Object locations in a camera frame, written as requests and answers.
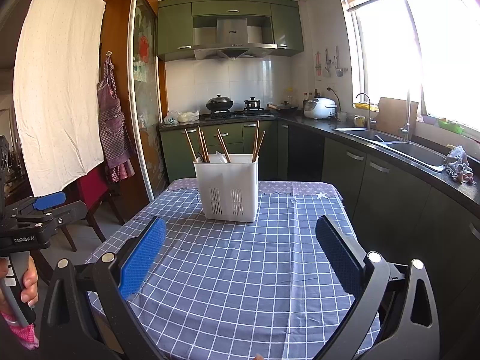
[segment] human hand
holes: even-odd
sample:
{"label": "human hand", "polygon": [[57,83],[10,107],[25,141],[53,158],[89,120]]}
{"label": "human hand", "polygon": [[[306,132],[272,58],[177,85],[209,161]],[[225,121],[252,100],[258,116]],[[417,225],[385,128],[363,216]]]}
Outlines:
{"label": "human hand", "polygon": [[[0,279],[3,279],[8,273],[7,260],[0,257]],[[25,288],[21,293],[21,300],[31,307],[38,302],[38,275],[35,263],[31,256],[28,257],[28,268],[23,274],[23,285]],[[2,291],[0,290],[0,311],[4,314],[12,315],[9,304],[7,303]]]}

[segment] blue gripper pad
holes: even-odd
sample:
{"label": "blue gripper pad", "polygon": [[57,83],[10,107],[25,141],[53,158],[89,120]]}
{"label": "blue gripper pad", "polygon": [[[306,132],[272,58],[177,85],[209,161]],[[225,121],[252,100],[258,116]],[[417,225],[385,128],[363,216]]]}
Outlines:
{"label": "blue gripper pad", "polygon": [[135,294],[148,274],[158,251],[165,242],[165,221],[157,218],[139,237],[127,261],[120,268],[120,285],[118,289],[123,299]]}
{"label": "blue gripper pad", "polygon": [[343,290],[359,299],[363,292],[363,267],[345,242],[346,236],[325,215],[318,218],[315,235]]}
{"label": "blue gripper pad", "polygon": [[63,192],[51,193],[50,195],[37,198],[37,200],[35,200],[35,203],[33,203],[33,208],[39,211],[43,211],[47,208],[52,208],[60,204],[64,204],[66,199],[67,197]]}

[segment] countertop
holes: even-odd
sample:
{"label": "countertop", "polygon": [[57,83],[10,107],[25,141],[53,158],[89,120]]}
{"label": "countertop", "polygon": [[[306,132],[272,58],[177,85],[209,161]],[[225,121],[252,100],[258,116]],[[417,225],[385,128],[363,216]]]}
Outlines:
{"label": "countertop", "polygon": [[426,166],[416,163],[415,161],[390,151],[380,145],[376,145],[363,139],[335,131],[335,128],[352,127],[351,123],[338,123],[336,121],[330,121],[327,119],[309,119],[304,117],[300,112],[293,115],[282,115],[275,111],[272,113],[274,114],[274,117],[248,116],[219,120],[205,120],[205,115],[200,115],[200,120],[195,122],[179,123],[175,125],[162,124],[159,127],[159,132],[178,130],[179,128],[189,128],[198,125],[210,126],[225,123],[243,123],[255,120],[279,120],[288,123],[294,123],[299,127],[318,132],[326,138],[337,140],[340,143],[354,147],[355,149],[361,150],[366,154],[371,154],[383,161],[391,163],[397,168],[409,172],[410,174],[430,184],[432,187],[438,189],[440,192],[445,193],[445,195],[449,196],[461,206],[465,207],[477,218],[480,218],[480,178],[478,175],[474,176],[474,180],[477,181],[476,185],[459,184],[454,182],[445,171],[442,173],[434,172]]}

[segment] white tile backsplash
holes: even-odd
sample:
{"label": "white tile backsplash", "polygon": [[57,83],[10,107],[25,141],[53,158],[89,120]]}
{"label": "white tile backsplash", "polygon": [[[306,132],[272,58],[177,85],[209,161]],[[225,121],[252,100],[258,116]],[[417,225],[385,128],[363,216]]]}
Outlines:
{"label": "white tile backsplash", "polygon": [[205,103],[217,95],[234,101],[232,111],[242,110],[244,100],[255,96],[263,107],[287,99],[291,87],[290,58],[183,59],[165,63],[166,92],[170,111],[210,113]]}

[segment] floor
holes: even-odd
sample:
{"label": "floor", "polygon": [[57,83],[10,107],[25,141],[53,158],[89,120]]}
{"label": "floor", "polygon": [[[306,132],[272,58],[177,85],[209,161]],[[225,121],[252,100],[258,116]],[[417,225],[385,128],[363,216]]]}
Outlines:
{"label": "floor", "polygon": [[[95,219],[106,238],[111,237],[121,227],[107,203],[100,205],[97,212],[95,212]],[[86,220],[78,221],[67,227],[75,242],[77,251],[71,251],[67,239],[59,231],[50,239],[51,246],[42,250],[43,255],[52,267],[56,266],[57,262],[63,258],[69,259],[73,264],[83,264],[101,244],[100,239],[98,239],[93,228],[87,225]],[[37,335],[40,332],[40,321],[46,294],[47,285],[39,279],[38,302],[35,305],[35,312],[37,313],[35,332]]]}

